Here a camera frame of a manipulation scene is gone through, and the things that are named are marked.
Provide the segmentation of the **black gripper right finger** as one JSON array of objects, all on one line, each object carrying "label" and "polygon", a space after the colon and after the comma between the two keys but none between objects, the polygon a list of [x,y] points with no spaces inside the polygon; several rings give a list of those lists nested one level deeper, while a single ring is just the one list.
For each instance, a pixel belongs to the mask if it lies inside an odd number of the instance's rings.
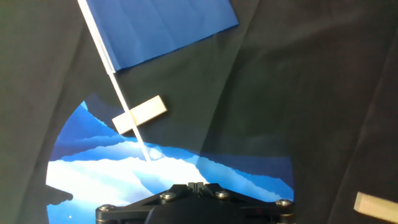
[{"label": "black gripper right finger", "polygon": [[222,188],[219,184],[204,184],[203,182],[196,183],[196,193],[199,197],[212,198],[221,204],[229,203],[237,206],[243,212],[246,223],[249,224],[295,224],[295,204],[288,199],[264,202]]}]

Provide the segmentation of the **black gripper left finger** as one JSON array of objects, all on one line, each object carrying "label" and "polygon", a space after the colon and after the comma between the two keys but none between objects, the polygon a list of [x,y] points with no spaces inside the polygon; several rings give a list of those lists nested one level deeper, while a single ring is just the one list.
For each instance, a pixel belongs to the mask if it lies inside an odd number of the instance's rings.
[{"label": "black gripper left finger", "polygon": [[197,184],[174,184],[168,190],[142,199],[138,202],[115,206],[104,204],[95,210],[96,224],[139,224],[145,223],[150,211],[156,206],[189,197],[197,192]]}]

